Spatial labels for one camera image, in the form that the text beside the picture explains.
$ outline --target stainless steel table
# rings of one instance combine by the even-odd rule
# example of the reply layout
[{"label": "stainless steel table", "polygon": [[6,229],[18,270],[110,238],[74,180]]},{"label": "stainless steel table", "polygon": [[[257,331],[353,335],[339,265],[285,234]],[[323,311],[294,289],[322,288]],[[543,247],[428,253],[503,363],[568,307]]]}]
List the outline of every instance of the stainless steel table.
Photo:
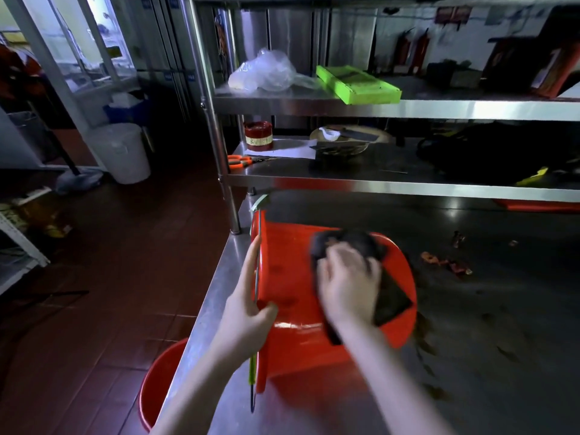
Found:
[{"label": "stainless steel table", "polygon": [[[246,228],[228,239],[166,403],[214,336],[249,245],[254,198],[242,204]],[[478,199],[279,191],[267,218],[378,231],[408,255],[425,319],[401,357],[460,434],[577,432],[578,216],[510,213]],[[455,230],[467,237],[459,250],[451,246]],[[461,280],[423,263],[423,251],[460,258],[473,275]],[[388,431],[351,364],[268,382],[251,414],[245,363],[230,380],[210,433]]]}]

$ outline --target blue container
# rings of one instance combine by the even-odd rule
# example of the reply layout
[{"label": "blue container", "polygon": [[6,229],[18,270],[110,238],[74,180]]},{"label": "blue container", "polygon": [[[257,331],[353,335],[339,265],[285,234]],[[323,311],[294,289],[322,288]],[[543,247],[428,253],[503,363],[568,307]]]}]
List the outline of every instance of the blue container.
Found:
[{"label": "blue container", "polygon": [[131,122],[139,126],[149,126],[151,116],[151,102],[149,99],[134,105],[131,108],[111,108],[108,105],[103,107],[111,124],[122,124]]}]

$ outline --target red jar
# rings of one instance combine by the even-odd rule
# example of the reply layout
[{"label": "red jar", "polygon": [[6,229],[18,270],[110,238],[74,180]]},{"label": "red jar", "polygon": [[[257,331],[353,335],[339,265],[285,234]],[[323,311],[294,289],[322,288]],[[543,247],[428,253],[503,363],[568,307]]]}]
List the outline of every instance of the red jar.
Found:
[{"label": "red jar", "polygon": [[243,124],[246,135],[246,147],[251,151],[270,151],[272,141],[272,124],[270,122],[247,122]]}]

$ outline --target green box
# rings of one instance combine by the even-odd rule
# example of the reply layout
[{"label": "green box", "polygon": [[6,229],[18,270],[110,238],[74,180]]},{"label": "green box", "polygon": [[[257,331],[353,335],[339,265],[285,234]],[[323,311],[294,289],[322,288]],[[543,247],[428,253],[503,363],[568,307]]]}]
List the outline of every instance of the green box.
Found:
[{"label": "green box", "polygon": [[316,75],[347,105],[398,104],[401,90],[350,65],[316,67]]}]

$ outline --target white trash bin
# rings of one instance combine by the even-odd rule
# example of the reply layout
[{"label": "white trash bin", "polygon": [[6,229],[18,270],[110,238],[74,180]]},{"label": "white trash bin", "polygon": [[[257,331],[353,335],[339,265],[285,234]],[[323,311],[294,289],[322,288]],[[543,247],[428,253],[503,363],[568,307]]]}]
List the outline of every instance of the white trash bin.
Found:
[{"label": "white trash bin", "polygon": [[151,175],[137,124],[102,126],[89,133],[86,143],[121,184],[141,182]]}]

